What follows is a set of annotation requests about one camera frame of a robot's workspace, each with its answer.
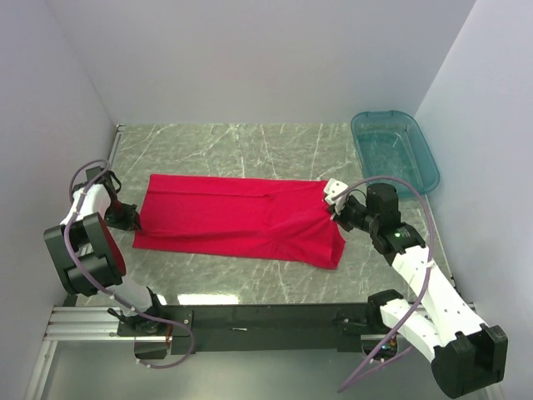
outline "plastic container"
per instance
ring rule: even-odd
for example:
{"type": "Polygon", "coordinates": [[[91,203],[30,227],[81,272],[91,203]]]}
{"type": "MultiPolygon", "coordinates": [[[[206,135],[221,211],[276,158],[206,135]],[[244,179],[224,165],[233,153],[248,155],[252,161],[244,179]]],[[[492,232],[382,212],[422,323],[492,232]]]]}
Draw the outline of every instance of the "plastic container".
{"type": "MultiPolygon", "coordinates": [[[[392,175],[410,183],[420,194],[439,184],[439,170],[415,119],[400,111],[361,112],[351,120],[351,132],[365,178],[392,175]]],[[[400,183],[400,198],[414,195],[400,183]]]]}

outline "folded cloth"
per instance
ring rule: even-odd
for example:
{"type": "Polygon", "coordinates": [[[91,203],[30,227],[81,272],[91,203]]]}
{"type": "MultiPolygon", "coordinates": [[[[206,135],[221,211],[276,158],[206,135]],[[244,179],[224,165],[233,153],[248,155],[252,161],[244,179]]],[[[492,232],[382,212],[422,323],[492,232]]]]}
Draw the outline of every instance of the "folded cloth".
{"type": "Polygon", "coordinates": [[[153,174],[133,247],[302,261],[335,269],[345,241],[326,181],[153,174]]]}

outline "gray floor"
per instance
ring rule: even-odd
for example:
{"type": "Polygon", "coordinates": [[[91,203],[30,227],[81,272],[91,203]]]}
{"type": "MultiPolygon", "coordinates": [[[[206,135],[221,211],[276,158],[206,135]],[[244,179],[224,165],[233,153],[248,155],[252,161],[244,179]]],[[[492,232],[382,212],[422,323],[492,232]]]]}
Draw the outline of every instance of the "gray floor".
{"type": "MultiPolygon", "coordinates": [[[[206,124],[122,127],[113,170],[122,180],[120,199],[142,205],[151,173],[354,183],[361,166],[347,124],[206,124]]],[[[401,202],[404,221],[426,235],[421,206],[401,202]]],[[[130,277],[162,294],[168,303],[364,302],[394,288],[412,298],[363,232],[347,240],[336,271],[302,262],[156,252],[132,248],[132,232],[113,232],[130,277]],[[183,295],[196,295],[185,299],[183,295]]],[[[435,260],[450,275],[440,241],[435,260]]],[[[103,296],[78,305],[108,305],[103,296]]]]}

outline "red towel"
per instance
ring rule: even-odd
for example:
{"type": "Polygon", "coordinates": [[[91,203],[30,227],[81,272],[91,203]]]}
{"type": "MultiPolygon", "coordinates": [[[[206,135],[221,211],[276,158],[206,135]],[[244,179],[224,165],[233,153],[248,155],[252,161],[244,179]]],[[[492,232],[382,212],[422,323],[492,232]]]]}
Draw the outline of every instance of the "red towel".
{"type": "Polygon", "coordinates": [[[335,269],[344,239],[326,181],[151,175],[133,247],[303,261],[335,269]]]}

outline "red fabric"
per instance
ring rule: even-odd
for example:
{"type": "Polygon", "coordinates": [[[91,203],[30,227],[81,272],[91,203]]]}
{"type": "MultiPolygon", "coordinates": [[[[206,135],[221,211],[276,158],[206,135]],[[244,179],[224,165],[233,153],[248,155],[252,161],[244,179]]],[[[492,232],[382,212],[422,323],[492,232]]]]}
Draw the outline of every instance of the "red fabric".
{"type": "Polygon", "coordinates": [[[326,181],[151,175],[133,247],[303,261],[335,269],[344,249],[326,181]]]}

